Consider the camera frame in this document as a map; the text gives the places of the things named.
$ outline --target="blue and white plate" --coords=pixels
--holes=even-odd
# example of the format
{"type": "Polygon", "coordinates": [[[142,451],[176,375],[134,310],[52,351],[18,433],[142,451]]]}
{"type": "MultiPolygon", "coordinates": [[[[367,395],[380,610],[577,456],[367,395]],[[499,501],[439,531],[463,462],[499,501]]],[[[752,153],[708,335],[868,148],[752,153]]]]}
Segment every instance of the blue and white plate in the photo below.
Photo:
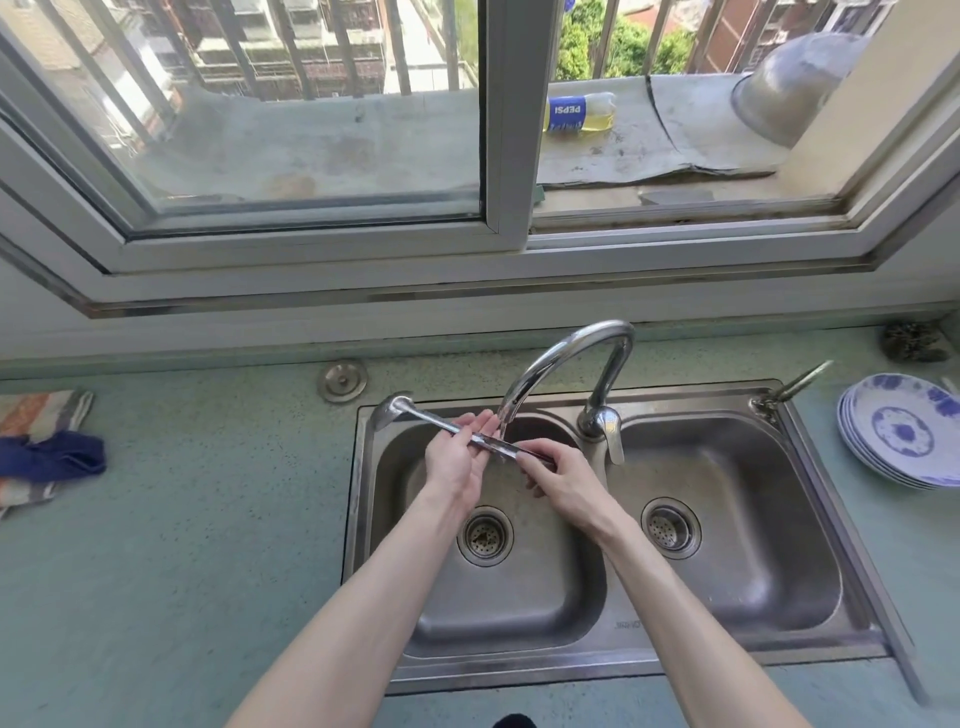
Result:
{"type": "Polygon", "coordinates": [[[935,488],[931,485],[925,485],[919,480],[907,478],[902,473],[898,473],[897,471],[893,470],[879,460],[879,458],[873,455],[867,446],[859,441],[859,438],[857,437],[850,423],[850,416],[848,414],[849,399],[847,398],[847,394],[849,392],[850,390],[847,390],[847,392],[844,393],[844,396],[837,403],[837,426],[840,430],[840,436],[843,438],[844,443],[848,448],[850,448],[851,452],[856,455],[857,459],[859,459],[860,462],[862,462],[872,471],[882,475],[888,480],[893,480],[900,485],[905,485],[908,488],[915,488],[922,491],[935,490],[935,488]]]}
{"type": "Polygon", "coordinates": [[[837,409],[848,445],[875,470],[912,487],[960,487],[960,400],[947,390],[914,376],[868,376],[837,409]]]}

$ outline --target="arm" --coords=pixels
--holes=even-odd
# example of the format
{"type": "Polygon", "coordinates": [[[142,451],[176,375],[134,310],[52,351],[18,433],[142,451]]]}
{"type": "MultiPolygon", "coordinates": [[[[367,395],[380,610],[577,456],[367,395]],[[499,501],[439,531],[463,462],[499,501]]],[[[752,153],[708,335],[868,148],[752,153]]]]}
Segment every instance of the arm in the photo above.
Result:
{"type": "Polygon", "coordinates": [[[611,560],[692,728],[810,728],[600,484],[579,450],[552,440],[517,444],[557,461],[551,473],[535,457],[516,459],[534,495],[546,495],[611,560]]]}
{"type": "Polygon", "coordinates": [[[457,529],[480,498],[489,454],[468,448],[493,434],[485,410],[426,449],[423,489],[371,558],[324,605],[260,678],[227,728],[367,726],[413,634],[457,529]]]}

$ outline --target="blue cloth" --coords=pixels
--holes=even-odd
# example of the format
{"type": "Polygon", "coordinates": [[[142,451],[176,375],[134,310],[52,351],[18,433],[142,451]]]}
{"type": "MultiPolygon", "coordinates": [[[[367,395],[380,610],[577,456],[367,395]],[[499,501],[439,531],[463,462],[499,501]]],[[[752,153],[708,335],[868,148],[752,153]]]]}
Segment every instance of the blue cloth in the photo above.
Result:
{"type": "Polygon", "coordinates": [[[0,477],[52,483],[99,475],[107,469],[104,441],[62,430],[33,443],[26,435],[0,437],[0,477]]]}

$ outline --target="metal bowl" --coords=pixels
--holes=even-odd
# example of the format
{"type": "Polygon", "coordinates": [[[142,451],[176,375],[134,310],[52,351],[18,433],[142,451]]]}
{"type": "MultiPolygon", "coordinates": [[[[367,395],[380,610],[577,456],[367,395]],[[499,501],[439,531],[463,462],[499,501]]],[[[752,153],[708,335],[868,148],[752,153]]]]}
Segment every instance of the metal bowl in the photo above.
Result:
{"type": "Polygon", "coordinates": [[[733,110],[760,136],[793,147],[869,41],[850,33],[788,40],[733,87],[733,110]]]}

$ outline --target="countertop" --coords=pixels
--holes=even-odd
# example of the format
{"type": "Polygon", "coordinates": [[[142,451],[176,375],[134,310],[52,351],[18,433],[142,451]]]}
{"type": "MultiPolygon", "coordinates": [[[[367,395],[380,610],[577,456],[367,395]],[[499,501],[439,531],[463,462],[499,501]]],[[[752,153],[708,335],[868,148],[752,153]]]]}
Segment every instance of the countertop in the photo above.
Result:
{"type": "MultiPolygon", "coordinates": [[[[316,394],[317,364],[0,382],[0,392],[82,387],[83,430],[109,468],[0,522],[0,722],[16,728],[222,725],[336,590],[358,404],[498,398],[539,352],[371,359],[360,400],[316,394]]],[[[591,388],[607,352],[563,365],[538,391],[591,388]]],[[[815,726],[960,725],[960,494],[914,493],[863,468],[833,406],[863,376],[936,379],[956,365],[893,367],[876,330],[643,342],[619,387],[788,379],[838,363],[796,404],[940,707],[911,698],[891,659],[773,667],[815,726]]],[[[662,676],[387,698],[381,728],[683,726],[662,676]]]]}

